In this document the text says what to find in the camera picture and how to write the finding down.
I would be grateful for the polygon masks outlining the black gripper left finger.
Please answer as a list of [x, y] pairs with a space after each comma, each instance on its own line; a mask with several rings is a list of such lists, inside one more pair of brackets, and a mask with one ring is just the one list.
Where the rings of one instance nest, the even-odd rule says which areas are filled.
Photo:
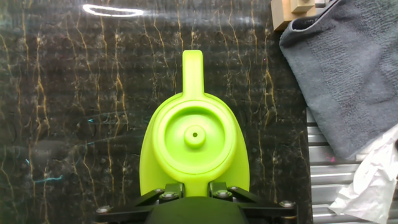
[[183, 184], [166, 184], [164, 188], [151, 190], [125, 205], [98, 208], [95, 223], [144, 223], [155, 206], [180, 199], [183, 195]]

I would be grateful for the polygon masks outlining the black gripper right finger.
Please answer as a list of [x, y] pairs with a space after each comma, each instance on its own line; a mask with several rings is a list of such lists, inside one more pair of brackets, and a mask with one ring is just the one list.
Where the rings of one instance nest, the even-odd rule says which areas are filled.
[[266, 201], [254, 193], [225, 182], [210, 182], [209, 196], [237, 205], [246, 223], [297, 223], [297, 205], [284, 200]]

